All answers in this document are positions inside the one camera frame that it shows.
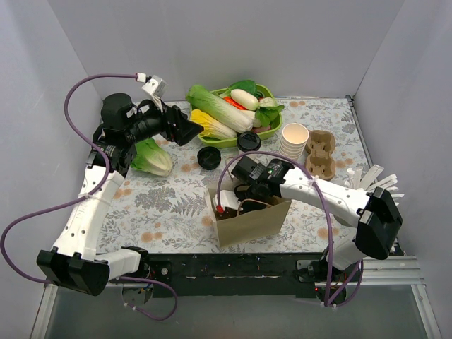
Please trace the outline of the brown paper takeout bag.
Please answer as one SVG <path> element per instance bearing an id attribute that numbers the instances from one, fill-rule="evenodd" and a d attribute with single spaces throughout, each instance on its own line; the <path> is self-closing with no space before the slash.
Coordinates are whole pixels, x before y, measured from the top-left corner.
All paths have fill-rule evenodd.
<path id="1" fill-rule="evenodd" d="M 278 234 L 292 202 L 276 197 L 271 207 L 262 205 L 263 209 L 246 213 L 240 211 L 239 215 L 232 209 L 231 217 L 222 217 L 216 211 L 216 194 L 217 184 L 211 183 L 207 186 L 204 198 L 221 248 Z"/>

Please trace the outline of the black plastic cup lid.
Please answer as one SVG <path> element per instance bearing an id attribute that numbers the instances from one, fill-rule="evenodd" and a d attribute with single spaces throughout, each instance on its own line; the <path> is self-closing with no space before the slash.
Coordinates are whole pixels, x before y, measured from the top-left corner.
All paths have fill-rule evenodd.
<path id="1" fill-rule="evenodd" d="M 243 153 L 259 150 L 261 148 L 261 138 L 252 131 L 241 133 L 237 137 L 237 148 Z"/>

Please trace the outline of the stack of white paper cups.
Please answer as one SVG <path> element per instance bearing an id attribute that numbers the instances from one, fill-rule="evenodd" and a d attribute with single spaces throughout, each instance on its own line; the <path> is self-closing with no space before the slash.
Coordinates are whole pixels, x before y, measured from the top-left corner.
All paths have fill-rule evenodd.
<path id="1" fill-rule="evenodd" d="M 302 124 L 291 123 L 284 126 L 279 143 L 281 155 L 293 160 L 300 158 L 309 139 L 309 130 Z"/>

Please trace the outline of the brown pulp cup carrier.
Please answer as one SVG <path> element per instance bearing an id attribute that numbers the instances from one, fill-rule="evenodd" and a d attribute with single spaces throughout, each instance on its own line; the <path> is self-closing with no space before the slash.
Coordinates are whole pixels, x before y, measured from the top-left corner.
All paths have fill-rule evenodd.
<path id="1" fill-rule="evenodd" d="M 329 131 L 312 130 L 305 146 L 308 155 L 305 168 L 314 177 L 330 181 L 335 176 L 336 164 L 332 157 L 335 137 Z"/>

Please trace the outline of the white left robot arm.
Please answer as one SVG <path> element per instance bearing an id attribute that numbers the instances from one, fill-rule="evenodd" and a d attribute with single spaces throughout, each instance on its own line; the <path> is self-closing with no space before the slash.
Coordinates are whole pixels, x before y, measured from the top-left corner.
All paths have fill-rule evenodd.
<path id="1" fill-rule="evenodd" d="M 122 275 L 141 283 L 150 274 L 144 249 L 123 246 L 109 254 L 96 253 L 101 226 L 136 156 L 136 144 L 161 135 L 185 145 L 203 131 L 177 106 L 156 105 L 152 100 L 135 105 L 125 93 L 102 101 L 101 120 L 93 134 L 97 147 L 88 157 L 79 193 L 82 201 L 73 207 L 52 249 L 37 256 L 37 265 L 51 283 L 92 296 Z"/>

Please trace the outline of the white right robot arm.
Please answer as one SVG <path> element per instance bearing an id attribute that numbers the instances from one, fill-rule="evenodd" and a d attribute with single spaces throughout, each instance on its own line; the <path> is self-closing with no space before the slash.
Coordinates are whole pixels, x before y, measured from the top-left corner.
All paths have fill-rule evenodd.
<path id="1" fill-rule="evenodd" d="M 277 196 L 326 207 L 330 216 L 356 229 L 327 247 L 319 264 L 320 274 L 327 280 L 338 279 L 363 258 L 387 259 L 403 223 L 391 193 L 381 187 L 363 191 L 310 179 L 301 168 L 277 158 L 265 166 L 244 156 L 232 174 L 249 187 L 252 198 Z"/>

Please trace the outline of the floral table mat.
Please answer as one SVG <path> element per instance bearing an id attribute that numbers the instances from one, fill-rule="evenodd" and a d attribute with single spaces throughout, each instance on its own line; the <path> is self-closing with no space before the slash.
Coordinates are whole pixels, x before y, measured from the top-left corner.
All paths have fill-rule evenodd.
<path id="1" fill-rule="evenodd" d="M 344 184 L 347 168 L 371 167 L 356 114 L 347 98 L 282 97 L 283 124 L 298 123 L 310 130 L 330 131 L 335 137 L 333 182 Z M 151 253 L 218 253 L 221 248 L 204 198 L 211 183 L 227 184 L 221 169 L 202 169 L 196 159 L 202 142 L 195 138 L 185 146 L 157 137 L 156 143 L 173 162 L 168 177 L 130 170 L 117 190 L 97 241 L 100 253 L 121 246 L 137 246 Z M 328 236 L 342 239 L 351 229 L 337 221 L 326 222 L 322 210 L 295 201 L 281 231 L 228 248 L 230 253 L 320 252 Z"/>

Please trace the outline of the small green lettuce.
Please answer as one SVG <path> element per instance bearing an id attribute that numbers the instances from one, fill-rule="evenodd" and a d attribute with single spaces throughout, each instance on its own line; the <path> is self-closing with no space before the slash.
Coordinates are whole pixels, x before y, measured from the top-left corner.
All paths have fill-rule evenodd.
<path id="1" fill-rule="evenodd" d="M 131 166 L 138 171 L 159 177 L 168 177 L 173 163 L 168 152 L 163 150 L 152 138 L 135 144 L 136 155 Z"/>

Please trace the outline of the green napa cabbage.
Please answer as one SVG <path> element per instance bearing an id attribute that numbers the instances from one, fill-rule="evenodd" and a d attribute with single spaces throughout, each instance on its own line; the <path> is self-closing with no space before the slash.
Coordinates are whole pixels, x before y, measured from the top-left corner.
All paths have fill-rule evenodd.
<path id="1" fill-rule="evenodd" d="M 253 128 L 253 121 L 250 117 L 202 85 L 191 86 L 186 94 L 186 100 L 196 109 L 211 115 L 237 133 L 244 133 Z"/>

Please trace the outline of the green plastic tray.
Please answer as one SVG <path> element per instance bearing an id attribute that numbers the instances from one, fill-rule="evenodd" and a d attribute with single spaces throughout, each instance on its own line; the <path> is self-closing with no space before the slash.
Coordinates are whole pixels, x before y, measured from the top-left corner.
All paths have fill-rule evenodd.
<path id="1" fill-rule="evenodd" d="M 264 85 L 256 84 L 256 89 L 258 92 L 260 92 L 264 97 L 271 97 L 275 98 L 272 94 L 272 92 Z M 258 133 L 258 136 L 261 138 L 262 141 L 271 138 L 276 134 L 276 132 L 280 129 L 280 127 L 283 124 L 283 118 L 282 113 L 280 112 L 278 116 L 270 123 L 270 128 L 267 131 L 262 131 Z M 237 146 L 237 138 L 228 138 L 228 139 L 222 139 L 218 140 L 215 138 L 210 137 L 204 137 L 198 135 L 198 139 L 206 146 L 213 146 L 218 149 L 223 148 L 232 148 Z"/>

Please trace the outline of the orange carrot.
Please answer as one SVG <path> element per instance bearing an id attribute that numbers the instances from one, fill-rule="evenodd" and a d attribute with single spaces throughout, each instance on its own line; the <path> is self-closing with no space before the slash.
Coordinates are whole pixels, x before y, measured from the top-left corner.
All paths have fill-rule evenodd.
<path id="1" fill-rule="evenodd" d="M 245 107 L 243 107 L 242 105 L 240 105 L 238 102 L 236 102 L 235 100 L 233 100 L 231 97 L 224 97 L 223 100 L 226 101 L 226 102 L 228 102 L 230 105 L 236 107 L 237 109 L 240 109 L 240 110 L 246 110 Z"/>

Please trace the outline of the white radish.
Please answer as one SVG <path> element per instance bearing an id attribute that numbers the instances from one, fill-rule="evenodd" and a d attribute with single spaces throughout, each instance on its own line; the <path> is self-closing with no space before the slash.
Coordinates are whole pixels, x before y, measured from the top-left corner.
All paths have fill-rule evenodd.
<path id="1" fill-rule="evenodd" d="M 231 98 L 244 107 L 246 110 L 255 111 L 258 109 L 258 99 L 245 90 L 234 89 L 230 93 Z"/>

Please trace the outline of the green bok choy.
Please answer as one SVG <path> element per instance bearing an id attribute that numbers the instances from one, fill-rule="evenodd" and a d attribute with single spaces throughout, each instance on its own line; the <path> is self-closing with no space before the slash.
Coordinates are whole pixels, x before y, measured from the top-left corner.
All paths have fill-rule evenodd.
<path id="1" fill-rule="evenodd" d="M 275 98 L 264 97 L 256 89 L 256 83 L 252 80 L 243 80 L 233 83 L 228 87 L 229 93 L 227 97 L 231 97 L 230 93 L 234 89 L 245 90 L 254 95 L 258 101 L 259 106 L 255 111 L 242 110 L 254 120 L 254 127 L 268 127 L 270 123 L 283 111 L 284 105 L 279 104 Z"/>

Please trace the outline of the black base bar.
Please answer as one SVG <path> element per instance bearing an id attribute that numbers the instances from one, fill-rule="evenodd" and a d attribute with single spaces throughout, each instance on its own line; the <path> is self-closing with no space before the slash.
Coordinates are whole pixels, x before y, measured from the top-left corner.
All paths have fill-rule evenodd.
<path id="1" fill-rule="evenodd" d="M 288 295 L 315 298 L 325 283 L 324 254 L 148 254 L 138 273 L 168 284 L 180 297 Z"/>

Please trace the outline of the aluminium frame rail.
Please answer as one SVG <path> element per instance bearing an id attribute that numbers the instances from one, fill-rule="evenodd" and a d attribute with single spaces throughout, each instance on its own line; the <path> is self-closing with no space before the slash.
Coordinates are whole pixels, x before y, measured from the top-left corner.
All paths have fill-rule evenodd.
<path id="1" fill-rule="evenodd" d="M 360 266 L 361 281 L 349 282 L 354 287 L 345 300 L 350 301 L 361 286 L 409 286 L 415 298 L 425 333 L 428 338 L 442 338 L 427 295 L 424 274 L 416 256 L 389 256 L 385 261 L 365 258 Z"/>

